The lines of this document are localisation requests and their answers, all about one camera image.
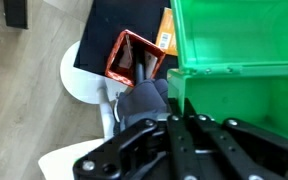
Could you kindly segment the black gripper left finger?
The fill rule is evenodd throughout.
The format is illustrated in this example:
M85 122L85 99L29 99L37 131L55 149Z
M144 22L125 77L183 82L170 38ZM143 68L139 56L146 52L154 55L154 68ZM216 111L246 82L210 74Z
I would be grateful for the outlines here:
M74 180L170 180L165 122L140 120L90 150L72 167Z

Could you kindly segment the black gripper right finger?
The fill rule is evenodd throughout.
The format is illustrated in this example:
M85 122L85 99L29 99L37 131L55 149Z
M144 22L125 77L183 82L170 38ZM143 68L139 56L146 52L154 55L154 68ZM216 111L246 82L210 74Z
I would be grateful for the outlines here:
M180 180L288 180L288 139L237 118L217 123L169 100L174 176Z

